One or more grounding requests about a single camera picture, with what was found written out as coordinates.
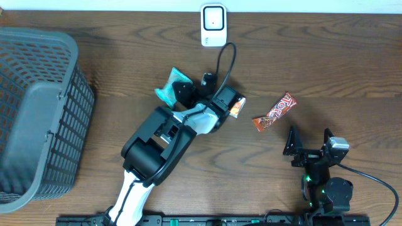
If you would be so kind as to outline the orange snack sachet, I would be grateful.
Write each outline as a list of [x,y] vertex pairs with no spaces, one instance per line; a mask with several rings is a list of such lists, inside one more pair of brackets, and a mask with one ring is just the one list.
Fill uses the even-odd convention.
[[238,100],[233,107],[230,109],[229,115],[234,117],[234,118],[238,118],[238,115],[240,113],[240,111],[242,110],[244,104],[246,103],[246,98],[245,97],[241,97],[240,100]]

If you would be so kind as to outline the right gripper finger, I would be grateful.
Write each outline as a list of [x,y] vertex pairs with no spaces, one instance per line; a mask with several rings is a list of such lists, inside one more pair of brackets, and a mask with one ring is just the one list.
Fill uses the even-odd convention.
[[328,147],[331,147],[331,146],[332,146],[332,144],[331,144],[331,138],[332,138],[333,136],[334,136],[334,135],[332,134],[332,131],[331,131],[329,128],[326,128],[326,129],[324,130],[324,140],[323,140],[323,143],[324,143],[325,146],[328,146]]
[[284,156],[296,156],[303,149],[302,140],[300,139],[300,135],[298,133],[298,129],[296,126],[290,127],[290,132],[288,135],[287,142],[285,144],[285,148],[283,150]]

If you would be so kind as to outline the red chocolate bar wrapper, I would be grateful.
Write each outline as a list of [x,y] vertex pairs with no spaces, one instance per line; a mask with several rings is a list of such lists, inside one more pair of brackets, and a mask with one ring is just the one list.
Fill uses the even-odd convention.
[[253,119],[253,123],[259,132],[264,131],[280,117],[285,115],[293,106],[297,105],[297,101],[289,92],[287,92],[263,117]]

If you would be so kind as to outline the teal snack packet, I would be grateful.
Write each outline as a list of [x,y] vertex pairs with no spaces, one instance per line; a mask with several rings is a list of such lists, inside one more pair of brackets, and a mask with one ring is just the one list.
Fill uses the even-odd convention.
[[174,82],[185,82],[193,84],[190,78],[188,78],[185,74],[179,71],[177,68],[173,67],[170,73],[170,76],[167,80],[167,83],[162,89],[155,89],[155,93],[160,100],[165,102],[168,107],[171,109],[174,108],[177,99],[175,97],[175,91],[173,89]]

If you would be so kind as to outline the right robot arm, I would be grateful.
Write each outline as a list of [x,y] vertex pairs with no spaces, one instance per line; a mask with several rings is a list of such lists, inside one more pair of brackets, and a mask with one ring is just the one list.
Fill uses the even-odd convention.
[[323,146],[306,149],[295,126],[290,127],[284,156],[292,156],[292,167],[305,169],[303,188],[308,190],[312,208],[322,214],[341,214],[350,210],[353,184],[330,176],[330,167],[339,164],[349,152],[346,139],[335,137],[330,129],[324,130]]

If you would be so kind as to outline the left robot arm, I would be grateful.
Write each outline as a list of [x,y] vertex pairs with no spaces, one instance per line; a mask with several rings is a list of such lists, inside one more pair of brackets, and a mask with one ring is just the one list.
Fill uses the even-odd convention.
[[216,86],[217,76],[206,73],[197,89],[185,75],[170,75],[157,90],[159,98],[179,102],[185,111],[157,107],[123,146],[124,182],[104,225],[136,225],[154,186],[162,183],[196,136],[215,132],[241,98],[232,87]]

